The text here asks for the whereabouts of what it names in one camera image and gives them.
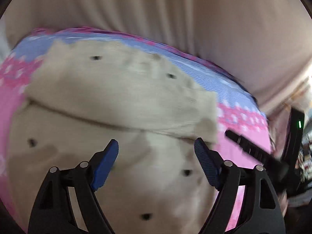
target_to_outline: beige cloth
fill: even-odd
[[[26,95],[83,119],[216,142],[215,92],[165,57],[117,41],[54,43]]]
[[[90,59],[93,56],[102,59]],[[128,91],[136,85],[140,91]],[[215,131],[215,93],[201,89],[162,56],[97,41],[54,43],[25,93],[31,101],[15,114],[8,151],[8,175],[21,225],[28,224],[51,166],[73,168],[114,138],[120,152],[96,196],[116,233],[199,232],[216,190],[205,178],[191,138],[196,124],[203,136]],[[205,140],[215,141],[215,136]],[[37,142],[34,148],[29,139]],[[190,175],[184,170],[191,170]],[[73,210],[85,229],[77,203]],[[142,220],[146,213],[152,214],[151,220]]]
[[[12,45],[36,27],[92,26],[169,44],[238,78],[270,113],[306,78],[312,21],[300,0],[13,0]]]

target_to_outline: black dot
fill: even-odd
[[[33,138],[28,139],[29,147],[35,147],[37,145],[37,141]]]
[[[102,56],[91,56],[90,59],[94,60],[94,61],[97,61],[97,60],[101,60]]]
[[[167,76],[171,79],[177,79],[177,77],[175,75],[172,75],[172,74],[167,74]]]
[[[153,215],[152,213],[142,214],[141,218],[144,221],[148,221],[148,220],[150,220],[152,218],[152,215]]]
[[[161,58],[159,54],[152,54],[152,56],[155,60],[159,60]]]
[[[188,177],[192,174],[192,170],[183,170],[183,176]]]

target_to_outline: black device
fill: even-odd
[[[300,185],[300,170],[295,169],[302,142],[305,114],[291,109],[288,120],[287,136],[280,161],[268,154],[246,137],[227,130],[225,136],[237,143],[244,152],[263,164],[277,193],[287,191],[288,196],[296,195]]]
[[[262,166],[257,165],[253,169],[237,167],[230,160],[224,161],[218,152],[209,150],[201,138],[195,141],[194,150],[208,182],[219,191],[199,234],[285,233],[277,195]],[[104,185],[117,154],[118,143],[111,140],[105,150],[95,153],[89,162],[81,162],[68,170],[51,167],[34,202],[28,234],[114,233],[94,192]],[[245,195],[238,224],[225,232],[241,185],[245,186]],[[75,188],[88,232],[77,227],[68,187]],[[24,234],[9,214],[3,216],[0,228],[5,232],[2,233]]]

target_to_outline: folded fabric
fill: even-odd
[[[119,155],[96,197],[116,233],[197,234],[216,190],[194,154],[193,140],[95,124],[36,104],[15,114],[10,131],[8,176],[21,224],[27,227],[50,167],[74,168],[112,138],[119,143]],[[70,192],[77,224],[86,230]]]
[[[55,42],[26,95],[103,124],[216,142],[216,94],[165,57],[117,41]]]

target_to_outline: pink patterned fabric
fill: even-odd
[[[80,28],[75,29],[75,31],[94,32],[91,28]],[[42,30],[37,30],[34,34],[40,32],[42,33]],[[197,61],[196,57],[191,57],[191,55],[187,56]],[[13,113],[24,100],[23,91],[30,82],[31,74],[41,65],[43,58],[43,56],[40,56],[31,62],[25,62],[23,57],[17,59],[14,57],[14,53],[12,53],[0,68],[0,98],[2,100],[0,104],[0,197],[9,213],[15,219],[17,219],[18,216],[10,197],[9,182],[5,167],[10,121]],[[243,134],[263,149],[270,152],[267,122],[265,117],[262,116],[258,110],[246,110],[238,104],[235,108],[231,108],[225,101],[218,104],[218,121],[219,143],[215,145],[214,150],[218,151],[223,159],[229,159],[236,165],[245,168],[253,168],[258,164],[254,159],[244,155],[233,142],[225,139],[224,132],[227,128],[231,128],[237,131],[237,133]],[[244,187],[240,187],[227,230],[234,228],[237,223],[243,194]]]

